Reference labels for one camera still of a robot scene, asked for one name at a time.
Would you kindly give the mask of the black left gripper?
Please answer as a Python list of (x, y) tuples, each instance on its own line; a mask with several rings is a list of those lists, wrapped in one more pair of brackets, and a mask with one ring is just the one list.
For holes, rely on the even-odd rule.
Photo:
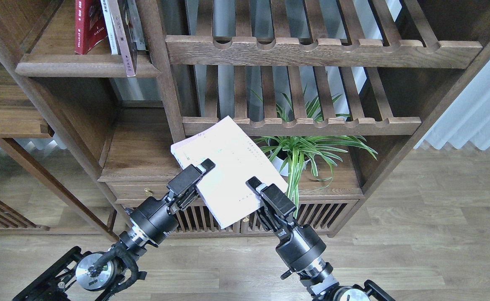
[(197, 183), (214, 168), (215, 163), (209, 158), (198, 166), (189, 165), (168, 183), (169, 191), (161, 200), (150, 196), (132, 211), (133, 226), (126, 232), (126, 246), (143, 248), (149, 243), (158, 247), (178, 226), (174, 214), (198, 196)]

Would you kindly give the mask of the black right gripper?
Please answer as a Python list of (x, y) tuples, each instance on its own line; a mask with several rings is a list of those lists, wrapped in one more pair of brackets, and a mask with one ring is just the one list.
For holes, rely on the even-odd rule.
[(264, 228), (273, 231), (279, 239), (275, 251), (287, 265), (290, 273), (321, 273), (326, 263), (321, 254), (325, 243), (310, 225), (299, 225), (293, 216), (296, 206), (274, 184), (267, 186), (257, 177), (246, 181), (262, 206), (257, 213)]

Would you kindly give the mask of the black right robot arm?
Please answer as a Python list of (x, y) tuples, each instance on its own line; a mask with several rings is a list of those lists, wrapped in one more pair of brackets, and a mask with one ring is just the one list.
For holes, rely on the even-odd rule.
[(256, 214), (262, 226), (280, 240), (275, 250), (288, 268), (281, 275), (282, 280), (292, 273), (298, 274), (314, 301), (369, 301), (371, 296), (377, 301), (393, 300), (371, 280), (365, 281), (364, 286), (340, 285), (332, 274), (333, 267), (321, 257), (325, 243), (310, 225), (298, 224), (293, 217), (297, 208), (285, 193), (275, 184), (267, 186), (256, 177), (246, 184), (260, 198)]

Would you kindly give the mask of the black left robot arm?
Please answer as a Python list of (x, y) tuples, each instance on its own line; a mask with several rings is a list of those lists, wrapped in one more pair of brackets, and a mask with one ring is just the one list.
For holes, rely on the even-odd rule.
[(15, 301), (67, 301), (66, 294), (75, 282), (85, 290), (100, 291), (99, 301), (130, 288), (144, 280), (138, 259), (146, 252), (145, 245), (158, 247), (178, 227), (176, 212), (198, 196), (197, 183), (215, 168), (210, 159), (198, 166), (189, 165), (167, 187), (160, 200), (150, 196), (130, 212), (132, 228), (122, 232), (119, 241), (107, 252), (86, 252), (76, 246), (15, 296)]

